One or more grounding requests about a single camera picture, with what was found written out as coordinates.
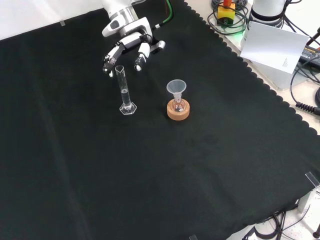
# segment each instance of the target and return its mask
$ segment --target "black cloth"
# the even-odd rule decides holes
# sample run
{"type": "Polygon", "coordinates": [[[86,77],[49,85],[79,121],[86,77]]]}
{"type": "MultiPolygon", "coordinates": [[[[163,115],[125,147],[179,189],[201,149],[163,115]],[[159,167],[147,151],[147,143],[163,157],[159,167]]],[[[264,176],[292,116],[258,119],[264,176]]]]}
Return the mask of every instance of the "black cloth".
{"type": "MultiPolygon", "coordinates": [[[[199,16],[172,1],[165,50],[143,72],[121,56],[134,115],[102,56],[107,13],[0,42],[0,239],[224,240],[312,189],[319,137],[199,16]],[[182,79],[191,106],[166,115],[182,79]]],[[[162,0],[135,7],[151,25],[162,0]]]]}

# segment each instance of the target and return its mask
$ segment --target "wooden holder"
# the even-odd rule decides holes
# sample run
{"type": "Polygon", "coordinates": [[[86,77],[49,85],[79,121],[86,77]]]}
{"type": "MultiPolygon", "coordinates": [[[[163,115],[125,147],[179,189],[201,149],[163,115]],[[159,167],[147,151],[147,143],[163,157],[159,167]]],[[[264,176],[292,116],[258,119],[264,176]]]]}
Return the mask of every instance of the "wooden holder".
{"type": "Polygon", "coordinates": [[[190,104],[186,100],[184,100],[184,99],[182,99],[182,100],[185,103],[185,110],[182,112],[177,112],[172,109],[172,103],[173,103],[174,99],[172,99],[168,103],[168,105],[166,106],[166,112],[167,112],[169,118],[171,118],[172,120],[181,121],[181,120],[185,120],[189,116],[190,104]]]}

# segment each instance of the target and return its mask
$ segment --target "robotic hand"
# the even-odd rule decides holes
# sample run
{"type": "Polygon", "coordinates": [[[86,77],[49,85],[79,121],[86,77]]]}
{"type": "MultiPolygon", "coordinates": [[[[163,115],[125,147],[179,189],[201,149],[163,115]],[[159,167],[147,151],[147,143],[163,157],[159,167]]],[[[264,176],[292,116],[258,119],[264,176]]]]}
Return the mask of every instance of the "robotic hand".
{"type": "Polygon", "coordinates": [[[121,56],[140,45],[134,69],[141,71],[150,53],[156,54],[164,49],[164,41],[156,41],[146,17],[138,18],[132,5],[145,0],[102,0],[104,9],[108,12],[111,22],[104,28],[102,35],[108,37],[120,33],[122,37],[115,47],[103,57],[103,71],[111,77],[113,68],[121,56]]]}

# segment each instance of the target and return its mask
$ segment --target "yellow device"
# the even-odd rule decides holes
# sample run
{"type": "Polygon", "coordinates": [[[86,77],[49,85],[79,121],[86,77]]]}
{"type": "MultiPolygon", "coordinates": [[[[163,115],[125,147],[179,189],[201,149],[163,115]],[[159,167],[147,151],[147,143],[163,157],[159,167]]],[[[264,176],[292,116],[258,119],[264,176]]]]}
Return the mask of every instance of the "yellow device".
{"type": "Polygon", "coordinates": [[[220,22],[217,22],[219,25],[223,24],[233,24],[235,20],[235,15],[236,15],[236,4],[231,3],[229,8],[224,8],[223,6],[218,7],[218,15],[217,18],[219,19],[220,22]]]}

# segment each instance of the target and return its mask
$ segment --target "hexagonal base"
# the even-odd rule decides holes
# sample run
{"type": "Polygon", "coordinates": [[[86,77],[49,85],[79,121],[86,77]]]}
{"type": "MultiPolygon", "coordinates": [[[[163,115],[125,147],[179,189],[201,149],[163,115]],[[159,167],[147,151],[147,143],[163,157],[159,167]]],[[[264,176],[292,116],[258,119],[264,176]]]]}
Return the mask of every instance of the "hexagonal base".
{"type": "Polygon", "coordinates": [[[123,115],[132,115],[137,110],[137,106],[133,102],[131,102],[130,109],[125,109],[124,104],[122,104],[119,110],[120,112],[122,112],[123,115]]]}

